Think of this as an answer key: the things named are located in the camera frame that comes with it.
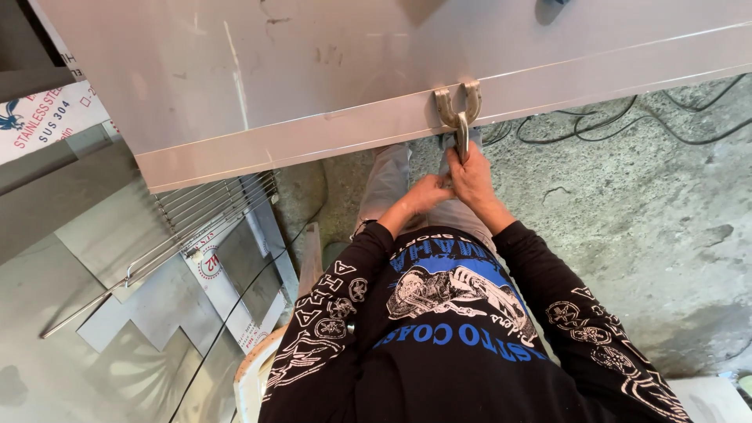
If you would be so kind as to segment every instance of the person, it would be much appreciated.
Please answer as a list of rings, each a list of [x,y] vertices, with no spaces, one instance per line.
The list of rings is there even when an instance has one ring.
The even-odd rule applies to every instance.
[[[464,164],[445,139],[439,175],[410,190],[408,147],[376,155],[352,243],[295,303],[259,421],[690,421],[619,318],[496,198],[471,135]]]

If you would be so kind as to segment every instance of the metal grill rack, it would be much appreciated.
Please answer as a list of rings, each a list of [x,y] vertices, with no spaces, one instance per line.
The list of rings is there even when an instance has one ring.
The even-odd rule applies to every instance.
[[[206,233],[218,236],[264,202],[275,203],[278,198],[275,175],[273,171],[266,171],[154,194],[155,205],[171,236],[133,260],[123,279],[40,337],[49,337],[88,308],[108,298],[117,288],[127,288],[143,279],[177,252],[188,257],[199,253],[199,249],[193,246]]]

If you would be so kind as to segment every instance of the metal clamp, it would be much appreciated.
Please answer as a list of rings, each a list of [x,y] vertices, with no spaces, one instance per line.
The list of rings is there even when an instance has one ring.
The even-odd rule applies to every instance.
[[[466,82],[462,86],[465,87],[467,98],[465,99],[465,111],[461,111],[460,113],[455,113],[452,109],[452,97],[449,94],[448,88],[439,88],[433,93],[436,96],[436,108],[438,109],[441,121],[444,122],[444,125],[457,129],[455,135],[457,144],[455,148],[459,156],[459,161],[464,164],[468,159],[470,143],[468,126],[481,113],[483,98],[481,97],[480,81]]]

